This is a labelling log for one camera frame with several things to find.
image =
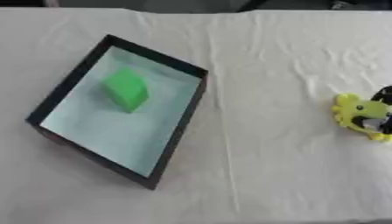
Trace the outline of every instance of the green cube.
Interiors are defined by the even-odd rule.
[[[121,68],[103,81],[109,97],[126,112],[131,113],[147,100],[147,86],[142,77],[130,68]]]

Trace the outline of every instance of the table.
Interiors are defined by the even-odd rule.
[[[337,93],[392,83],[392,14],[0,10],[0,222],[392,218],[392,150],[338,127]],[[27,115],[107,33],[210,71],[158,189],[49,142]]]

